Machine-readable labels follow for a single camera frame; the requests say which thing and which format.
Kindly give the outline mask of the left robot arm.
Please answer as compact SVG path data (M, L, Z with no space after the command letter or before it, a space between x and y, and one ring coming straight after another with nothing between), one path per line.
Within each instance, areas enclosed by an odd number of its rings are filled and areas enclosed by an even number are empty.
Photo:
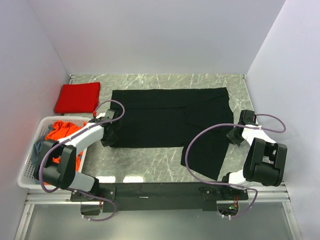
M101 197L99 180L76 169L77 157L95 142L100 141L103 147L114 144L118 140L120 116L119 111L109 109L67 137L45 140L33 177L58 189L82 191L88 201Z

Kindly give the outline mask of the black t shirt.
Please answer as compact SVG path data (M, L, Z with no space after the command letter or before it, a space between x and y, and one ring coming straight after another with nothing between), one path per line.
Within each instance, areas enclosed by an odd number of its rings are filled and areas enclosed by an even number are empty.
M181 165L217 180L229 140L230 126L212 129L191 145L203 130L232 124L227 88L113 90L110 108L122 112L114 148L182 147Z

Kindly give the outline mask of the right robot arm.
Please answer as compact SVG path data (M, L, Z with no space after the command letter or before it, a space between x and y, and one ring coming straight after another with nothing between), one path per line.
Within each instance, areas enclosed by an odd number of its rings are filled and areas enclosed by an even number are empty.
M230 143L240 146L246 141L249 151L244 166L237 172L229 172L219 187L222 198L230 200L238 190L260 184L265 187L277 187L283 181L288 148L271 139L257 124L257 115L253 110L242 110L238 124L228 134Z

